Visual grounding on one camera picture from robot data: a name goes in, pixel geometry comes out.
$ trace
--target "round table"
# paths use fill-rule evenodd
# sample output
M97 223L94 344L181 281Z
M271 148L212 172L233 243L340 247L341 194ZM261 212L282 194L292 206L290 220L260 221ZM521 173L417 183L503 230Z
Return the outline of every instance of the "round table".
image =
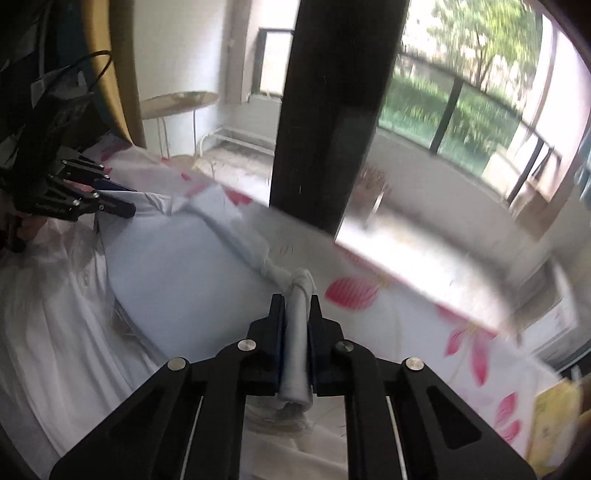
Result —
M195 146L194 154L197 153L197 132L195 111L200 108L213 105L219 100L220 96L213 92L176 92L160 95L144 100L139 103L142 120L155 118L158 124L158 142L160 143L160 154L162 151L162 139L160 137L160 119L164 128L164 142L166 144L166 154L170 158L170 146L168 144L168 132L166 131L166 121L164 117L178 115L179 113L193 112L193 143Z

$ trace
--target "table leg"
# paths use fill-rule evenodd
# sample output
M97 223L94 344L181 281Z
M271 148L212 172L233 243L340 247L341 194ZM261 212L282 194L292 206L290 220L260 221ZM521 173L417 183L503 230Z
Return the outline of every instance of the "table leg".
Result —
M160 117L156 117L156 127L158 128L158 146L160 147L160 156L164 158L164 152L162 151L162 136L160 135Z
M196 110L193 110L193 145L195 146L193 150L193 161L197 159L197 121L195 120L195 112Z
M162 125L164 126L164 141L166 142L166 155L170 158L170 146L168 144L168 132L166 131L166 120L162 117Z

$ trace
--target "pink flower pattern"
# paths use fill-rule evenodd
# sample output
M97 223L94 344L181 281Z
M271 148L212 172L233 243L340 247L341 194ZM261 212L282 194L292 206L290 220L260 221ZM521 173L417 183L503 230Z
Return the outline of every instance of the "pink flower pattern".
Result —
M521 420L514 420L509 423L515 410L517 410L517 400L517 392L507 395L499 403L495 416L495 430L509 444L517 438L522 427Z
M496 333L489 332L483 328L473 325L470 321L461 317L457 313L447 308L437 305L439 316L447 323L455 326L455 330L447 340L445 356L455 355L462 347L466 337L472 340L470 351L470 367L476 380L476 384L481 387L486 383L489 372L489 356L491 340L496 337Z
M224 191L226 192L226 197L228 197L236 206L252 203L252 199L248 195L244 195L243 193L229 188L224 188Z
M345 277L332 282L324 297L349 310L365 310L378 297L379 285L365 277Z

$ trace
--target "human hand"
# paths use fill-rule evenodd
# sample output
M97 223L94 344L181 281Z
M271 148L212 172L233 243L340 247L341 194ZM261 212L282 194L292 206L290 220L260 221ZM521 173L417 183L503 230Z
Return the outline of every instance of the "human hand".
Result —
M4 193L0 194L0 230L6 231L7 228L7 214L13 213L13 209L11 208L11 201L8 199L7 195ZM25 213L14 212L14 215L17 215L22 218L21 226L17 230L17 237L21 238L25 242L33 240L39 230L45 225L47 222L46 217L40 216L31 216Z

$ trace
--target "dark wooden pillar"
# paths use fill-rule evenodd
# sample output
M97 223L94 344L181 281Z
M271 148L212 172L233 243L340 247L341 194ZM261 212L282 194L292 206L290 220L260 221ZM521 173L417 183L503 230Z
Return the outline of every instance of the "dark wooden pillar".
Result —
M339 228L375 132L408 0L301 0L270 204Z

